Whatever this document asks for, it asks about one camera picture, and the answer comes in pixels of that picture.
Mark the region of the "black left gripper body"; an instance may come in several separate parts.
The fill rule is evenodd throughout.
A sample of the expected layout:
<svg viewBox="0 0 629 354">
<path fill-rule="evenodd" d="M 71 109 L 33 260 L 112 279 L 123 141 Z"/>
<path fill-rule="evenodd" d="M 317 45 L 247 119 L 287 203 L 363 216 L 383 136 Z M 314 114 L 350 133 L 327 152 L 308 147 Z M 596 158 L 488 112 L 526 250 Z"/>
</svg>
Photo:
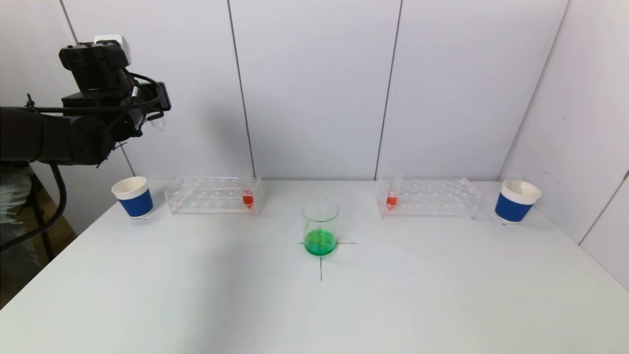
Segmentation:
<svg viewBox="0 0 629 354">
<path fill-rule="evenodd" d="M 153 102 L 153 105 L 146 108 L 149 112 L 169 111 L 172 108 L 164 82 L 140 83 L 137 98 L 141 104 Z"/>
</svg>

